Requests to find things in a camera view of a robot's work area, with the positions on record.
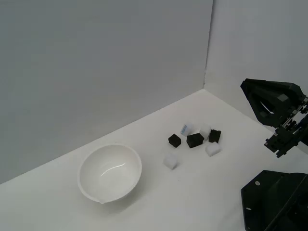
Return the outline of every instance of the black cube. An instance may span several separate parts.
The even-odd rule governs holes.
[[[181,144],[181,138],[178,137],[176,134],[173,134],[172,136],[170,136],[168,140],[169,140],[169,143],[175,148],[179,147],[179,145]]]
[[[203,141],[204,137],[200,133],[189,135],[186,139],[186,142],[190,148],[194,148],[203,144]]]
[[[212,129],[210,136],[208,137],[208,141],[211,143],[214,143],[214,142],[218,143],[220,139],[220,135],[221,135],[221,131]]]

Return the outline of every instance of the white wall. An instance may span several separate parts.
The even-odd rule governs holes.
[[[205,89],[256,119],[246,78],[298,84],[308,94],[308,1],[215,0]]]
[[[0,0],[0,183],[201,89],[211,9]]]

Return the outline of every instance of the cube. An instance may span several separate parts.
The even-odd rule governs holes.
[[[203,141],[204,137],[200,133],[189,135],[186,139],[186,142],[190,148],[194,148],[203,144]]]
[[[208,137],[208,141],[211,143],[218,143],[220,139],[221,131],[211,130],[210,136]]]
[[[163,163],[165,166],[173,170],[178,165],[178,159],[174,154],[167,153]]]
[[[181,130],[183,136],[188,136],[193,131],[193,125],[190,123],[184,124]]]
[[[199,133],[204,137],[204,140],[207,140],[210,133],[211,133],[211,126],[207,125],[207,124],[202,124]]]
[[[181,144],[181,138],[178,137],[176,134],[173,134],[172,136],[170,136],[168,138],[168,141],[175,148],[179,147],[179,145]]]
[[[218,143],[214,142],[207,146],[205,148],[205,151],[209,156],[213,156],[221,151],[221,146]]]

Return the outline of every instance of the white block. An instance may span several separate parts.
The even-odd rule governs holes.
[[[199,133],[204,137],[204,140],[206,141],[211,133],[211,126],[207,124],[202,124]]]
[[[190,123],[186,123],[182,127],[181,134],[183,136],[188,136],[190,133],[192,133],[192,131],[193,131],[193,125]]]
[[[213,156],[221,151],[221,147],[218,143],[214,142],[207,146],[205,151],[209,156]]]
[[[164,158],[164,165],[173,170],[178,164],[178,159],[172,153],[167,153]]]

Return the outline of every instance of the white tabletop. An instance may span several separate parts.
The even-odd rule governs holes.
[[[186,139],[167,143],[185,122],[222,131],[223,151],[190,149]],[[205,90],[0,185],[3,231],[244,231],[241,188],[262,170],[308,172],[308,155],[293,148],[277,159],[263,146],[270,131]],[[134,148],[142,160],[136,189],[122,201],[101,205],[77,186],[82,160],[106,143]],[[162,162],[175,153],[173,171]]]

